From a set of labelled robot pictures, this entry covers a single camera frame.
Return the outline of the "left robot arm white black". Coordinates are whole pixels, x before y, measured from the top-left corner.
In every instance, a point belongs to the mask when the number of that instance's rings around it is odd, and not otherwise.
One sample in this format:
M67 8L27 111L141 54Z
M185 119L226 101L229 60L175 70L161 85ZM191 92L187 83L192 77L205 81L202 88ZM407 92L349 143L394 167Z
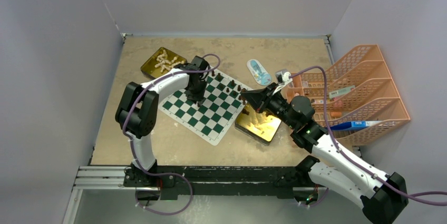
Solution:
M188 101L201 106L205 99L206 76L212 70L204 56L195 56L190 63L178 64L150 82L130 82L125 87L115 120L128 137L133 156L131 166L125 172L127 186L149 187L161 183L164 174L157 171L150 138L159 103L176 91L184 90Z

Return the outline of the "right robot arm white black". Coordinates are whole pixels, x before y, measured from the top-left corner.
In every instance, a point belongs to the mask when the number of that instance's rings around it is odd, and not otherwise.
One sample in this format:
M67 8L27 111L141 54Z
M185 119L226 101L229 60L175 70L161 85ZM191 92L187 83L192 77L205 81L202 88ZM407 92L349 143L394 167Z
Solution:
M295 96L288 102L276 91L276 83L260 90L243 90L241 98L257 112L267 112L291 127L291 138L309 155L297 166L297 181L312 182L335 191L355 203L371 223L393 223L409 201L405 179L388 174L334 142L328 130L313 119L309 98Z

